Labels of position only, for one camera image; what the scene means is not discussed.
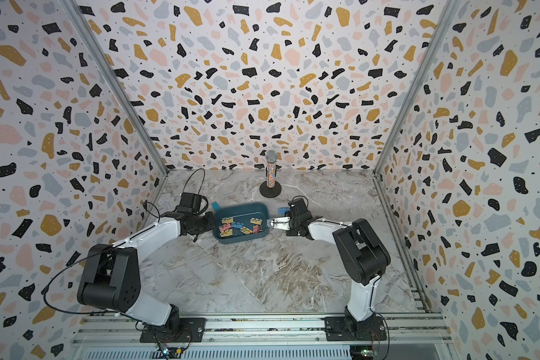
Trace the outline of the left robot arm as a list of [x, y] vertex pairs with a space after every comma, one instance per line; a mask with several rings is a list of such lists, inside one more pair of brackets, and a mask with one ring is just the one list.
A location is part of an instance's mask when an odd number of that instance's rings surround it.
[[180, 236], [198, 236], [214, 227], [211, 211], [202, 215], [170, 211], [118, 244], [96, 244], [85, 259], [78, 302], [125, 314], [148, 326], [178, 330], [179, 309], [143, 291], [140, 264], [166, 243]]

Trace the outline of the microphone on black stand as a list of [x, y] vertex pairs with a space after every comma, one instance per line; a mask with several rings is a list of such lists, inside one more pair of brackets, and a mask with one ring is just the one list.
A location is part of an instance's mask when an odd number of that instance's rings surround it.
[[265, 153], [266, 179], [259, 186], [259, 192], [263, 197], [275, 198], [281, 193], [281, 184], [276, 180], [278, 153], [274, 150], [268, 150]]

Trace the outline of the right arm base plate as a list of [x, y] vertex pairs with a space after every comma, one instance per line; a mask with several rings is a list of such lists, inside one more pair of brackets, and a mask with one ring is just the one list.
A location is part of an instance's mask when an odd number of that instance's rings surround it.
[[327, 341], [386, 341], [386, 325], [380, 316], [356, 321], [351, 316], [327, 316], [324, 319]]

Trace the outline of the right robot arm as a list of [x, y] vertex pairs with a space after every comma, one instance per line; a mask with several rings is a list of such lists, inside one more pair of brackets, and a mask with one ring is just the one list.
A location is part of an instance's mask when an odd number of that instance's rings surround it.
[[391, 257], [367, 220], [343, 222], [314, 216], [305, 200], [296, 197], [289, 202], [285, 216], [272, 218], [267, 224], [283, 230], [287, 236], [335, 245], [352, 280], [346, 318], [353, 326], [362, 326], [372, 318], [377, 286], [391, 264]]

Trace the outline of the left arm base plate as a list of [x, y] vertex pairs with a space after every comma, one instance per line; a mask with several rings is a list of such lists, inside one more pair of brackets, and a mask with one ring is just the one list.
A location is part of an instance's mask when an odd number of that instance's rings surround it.
[[155, 336], [161, 343], [193, 343], [201, 342], [206, 329], [206, 318], [183, 317], [175, 320], [174, 325], [162, 326], [144, 324], [139, 338], [142, 344], [155, 343]]

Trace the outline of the teal plastic storage box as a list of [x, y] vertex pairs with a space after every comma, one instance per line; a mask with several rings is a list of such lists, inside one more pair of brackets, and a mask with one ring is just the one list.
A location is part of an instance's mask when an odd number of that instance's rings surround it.
[[228, 245], [261, 239], [269, 234], [269, 210], [261, 202], [250, 202], [220, 208], [214, 212], [212, 235]]

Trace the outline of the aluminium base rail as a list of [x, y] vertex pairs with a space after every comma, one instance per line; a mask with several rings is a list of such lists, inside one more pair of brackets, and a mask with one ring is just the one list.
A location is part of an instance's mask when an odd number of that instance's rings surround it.
[[69, 359], [457, 359], [437, 313], [386, 313], [362, 340], [333, 313], [196, 314], [174, 341], [123, 316], [89, 316]]

